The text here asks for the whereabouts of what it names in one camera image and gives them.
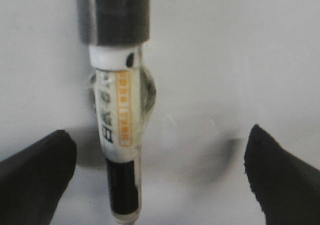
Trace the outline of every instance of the white background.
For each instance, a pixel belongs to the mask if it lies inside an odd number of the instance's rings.
[[[78,145],[52,225],[115,224],[75,0],[0,0],[0,159],[56,129]],[[258,123],[320,168],[320,0],[151,0],[157,103],[137,225],[263,225],[244,173]]]

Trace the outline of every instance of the marker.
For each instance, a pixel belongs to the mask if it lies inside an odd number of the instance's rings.
[[[95,68],[95,106],[110,207],[132,225],[141,210],[141,145],[156,90],[143,66],[149,0],[77,0],[81,40]]]

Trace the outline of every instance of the white wall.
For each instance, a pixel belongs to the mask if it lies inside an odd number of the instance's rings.
[[[244,174],[250,128],[320,168],[320,0],[151,1],[137,224],[265,224]],[[78,165],[51,224],[113,224],[77,28],[75,0],[0,0],[0,159],[66,129]]]

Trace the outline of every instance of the black marker cap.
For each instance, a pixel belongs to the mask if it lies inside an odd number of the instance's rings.
[[[77,0],[85,44],[132,46],[149,39],[150,0]]]

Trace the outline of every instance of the orange label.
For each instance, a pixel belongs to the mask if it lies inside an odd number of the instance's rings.
[[[119,145],[130,147],[132,145],[130,71],[119,71],[116,78]]]

